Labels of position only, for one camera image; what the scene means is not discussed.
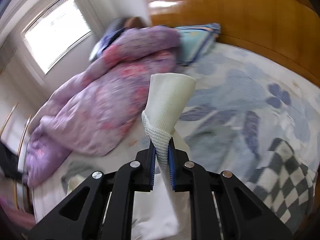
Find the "white knit sweater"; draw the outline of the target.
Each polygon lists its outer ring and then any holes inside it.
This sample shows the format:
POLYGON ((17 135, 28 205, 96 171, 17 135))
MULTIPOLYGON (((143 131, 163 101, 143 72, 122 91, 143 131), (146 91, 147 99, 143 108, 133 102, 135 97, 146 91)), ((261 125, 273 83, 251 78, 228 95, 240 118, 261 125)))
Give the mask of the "white knit sweater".
POLYGON ((184 107, 192 96, 196 80, 176 73, 151 76, 142 123, 156 149, 159 173, 150 194, 137 193, 133 208, 132 239, 190 239, 190 197, 174 192, 168 164, 169 140, 185 152, 189 146, 175 130, 184 107))

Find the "grey checkered garment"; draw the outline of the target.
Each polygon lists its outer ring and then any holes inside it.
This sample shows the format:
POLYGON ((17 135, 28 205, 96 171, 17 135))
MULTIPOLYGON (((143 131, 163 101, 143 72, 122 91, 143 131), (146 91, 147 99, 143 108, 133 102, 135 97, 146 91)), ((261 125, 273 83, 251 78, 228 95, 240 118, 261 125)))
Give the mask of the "grey checkered garment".
POLYGON ((289 143, 275 138, 246 185, 295 233, 313 209, 316 180, 289 143))

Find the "purple floral quilt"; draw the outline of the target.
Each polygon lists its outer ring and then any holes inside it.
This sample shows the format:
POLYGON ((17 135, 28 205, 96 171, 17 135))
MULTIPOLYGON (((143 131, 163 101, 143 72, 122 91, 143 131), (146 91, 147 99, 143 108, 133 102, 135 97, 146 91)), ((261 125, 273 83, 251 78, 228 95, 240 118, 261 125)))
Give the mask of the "purple floral quilt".
POLYGON ((175 29, 128 29, 61 85, 28 128, 28 186, 41 185, 72 152, 95 157, 116 148, 146 106, 151 76, 175 69, 179 46, 175 29))

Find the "floral blue bed sheet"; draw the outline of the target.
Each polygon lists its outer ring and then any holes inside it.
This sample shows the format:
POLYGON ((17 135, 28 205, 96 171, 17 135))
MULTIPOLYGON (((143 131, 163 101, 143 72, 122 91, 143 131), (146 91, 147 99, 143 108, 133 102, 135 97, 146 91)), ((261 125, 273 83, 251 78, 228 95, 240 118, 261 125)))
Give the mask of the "floral blue bed sheet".
MULTIPOLYGON (((221 43, 178 71, 197 81, 175 126, 189 146, 192 161, 210 172, 229 170, 246 184, 272 141, 280 138, 317 173, 318 87, 267 58, 221 43)), ((47 181, 33 189, 36 222, 67 195, 71 167, 75 165, 75 175, 80 175, 79 168, 89 168, 89 175, 93 168, 113 172, 148 147, 140 114, 121 143, 106 156, 70 154, 47 181)))

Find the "light blue pillow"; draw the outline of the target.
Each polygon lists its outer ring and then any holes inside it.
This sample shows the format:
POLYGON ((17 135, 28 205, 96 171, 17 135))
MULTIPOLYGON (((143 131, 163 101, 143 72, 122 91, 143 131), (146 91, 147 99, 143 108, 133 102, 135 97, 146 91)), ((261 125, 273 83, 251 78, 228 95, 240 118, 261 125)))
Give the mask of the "light blue pillow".
POLYGON ((221 31, 218 23, 181 26, 174 29, 180 35, 177 62, 182 66, 188 66, 208 53, 215 45, 221 31))

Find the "bright window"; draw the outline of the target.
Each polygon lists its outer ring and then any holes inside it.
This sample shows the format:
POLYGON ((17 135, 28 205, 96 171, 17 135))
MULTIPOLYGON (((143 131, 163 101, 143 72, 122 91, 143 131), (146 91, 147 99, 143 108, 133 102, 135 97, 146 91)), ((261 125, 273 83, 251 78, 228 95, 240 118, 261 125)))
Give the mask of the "bright window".
POLYGON ((75 0, 58 0, 23 31, 26 46, 44 74, 91 33, 75 0))

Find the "wooden headboard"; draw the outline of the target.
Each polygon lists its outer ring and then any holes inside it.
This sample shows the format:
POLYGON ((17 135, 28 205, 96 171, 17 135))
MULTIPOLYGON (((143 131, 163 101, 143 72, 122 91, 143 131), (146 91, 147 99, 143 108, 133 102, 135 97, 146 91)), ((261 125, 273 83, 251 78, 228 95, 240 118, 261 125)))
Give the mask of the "wooden headboard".
POLYGON ((218 23, 219 41, 319 84, 319 15, 309 0, 146 0, 152 25, 218 23))

